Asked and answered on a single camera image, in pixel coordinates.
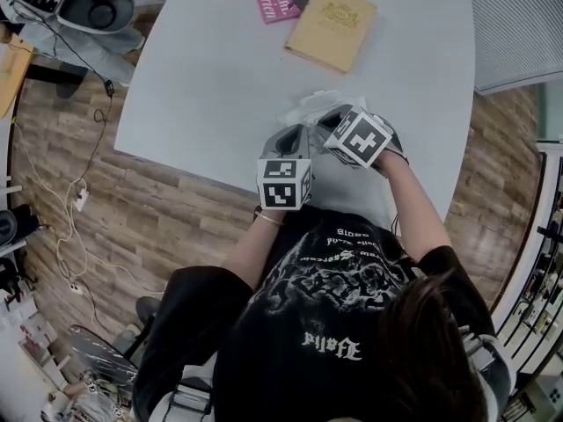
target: white cube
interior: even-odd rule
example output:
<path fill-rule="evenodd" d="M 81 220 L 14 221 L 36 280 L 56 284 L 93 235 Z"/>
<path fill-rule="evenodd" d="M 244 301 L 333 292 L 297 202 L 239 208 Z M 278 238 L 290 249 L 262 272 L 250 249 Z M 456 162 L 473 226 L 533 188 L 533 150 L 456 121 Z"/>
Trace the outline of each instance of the white cube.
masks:
<path fill-rule="evenodd" d="M 342 114 L 342 122 L 326 140 L 325 148 L 343 164 L 368 168 L 390 140 L 391 134 L 378 116 L 354 106 Z"/>
<path fill-rule="evenodd" d="M 311 191 L 310 159 L 259 159 L 258 192 L 262 209 L 301 209 Z"/>

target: forearm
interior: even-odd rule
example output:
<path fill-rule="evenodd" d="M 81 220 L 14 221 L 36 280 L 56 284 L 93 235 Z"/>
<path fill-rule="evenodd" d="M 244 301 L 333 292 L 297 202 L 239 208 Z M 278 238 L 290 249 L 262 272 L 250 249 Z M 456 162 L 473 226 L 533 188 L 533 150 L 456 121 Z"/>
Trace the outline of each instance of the forearm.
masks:
<path fill-rule="evenodd" d="M 285 217 L 285 211 L 265 210 L 262 214 L 278 222 L 283 221 Z M 227 255 L 222 266 L 256 290 L 279 230 L 280 226 L 275 223 L 257 217 L 251 228 Z"/>
<path fill-rule="evenodd" d="M 408 163 L 389 152 L 380 161 L 391 185 L 406 253 L 418 262 L 436 247 L 451 246 L 440 216 Z"/>

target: gold emblem on book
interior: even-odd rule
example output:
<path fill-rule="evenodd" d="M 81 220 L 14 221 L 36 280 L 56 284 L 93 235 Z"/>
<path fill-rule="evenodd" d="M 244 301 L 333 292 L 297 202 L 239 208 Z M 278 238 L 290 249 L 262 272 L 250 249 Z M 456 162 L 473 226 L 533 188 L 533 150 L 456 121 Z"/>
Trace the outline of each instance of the gold emblem on book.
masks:
<path fill-rule="evenodd" d="M 347 4 L 334 4 L 330 2 L 321 11 L 323 16 L 333 20 L 334 22 L 348 26 L 349 28 L 356 28 L 358 26 L 358 13 L 352 12 Z"/>

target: yellow book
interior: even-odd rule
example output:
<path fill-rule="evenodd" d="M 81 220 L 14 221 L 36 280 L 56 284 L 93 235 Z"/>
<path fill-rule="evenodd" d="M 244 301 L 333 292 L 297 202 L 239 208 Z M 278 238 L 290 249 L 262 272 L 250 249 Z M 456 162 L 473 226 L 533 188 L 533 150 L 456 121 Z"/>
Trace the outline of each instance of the yellow book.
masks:
<path fill-rule="evenodd" d="M 310 0 L 285 48 L 347 73 L 376 12 L 377 6 L 367 0 Z"/>

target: bracelet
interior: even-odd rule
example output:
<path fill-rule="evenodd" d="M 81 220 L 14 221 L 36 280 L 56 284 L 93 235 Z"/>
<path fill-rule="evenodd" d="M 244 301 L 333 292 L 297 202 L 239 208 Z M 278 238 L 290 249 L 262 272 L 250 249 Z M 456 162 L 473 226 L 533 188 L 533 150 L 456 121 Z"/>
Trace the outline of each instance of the bracelet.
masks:
<path fill-rule="evenodd" d="M 265 221 L 268 221 L 268 222 L 273 223 L 274 225 L 277 225 L 278 227 L 283 227 L 283 226 L 285 225 L 285 223 L 283 223 L 283 222 L 276 221 L 276 220 L 272 219 L 271 217 L 268 217 L 267 215 L 263 215 L 263 214 L 262 214 L 260 211 L 258 211 L 258 210 L 257 210 L 257 211 L 254 211 L 254 214 L 255 214 L 257 217 L 261 217 L 261 218 L 264 219 Z"/>

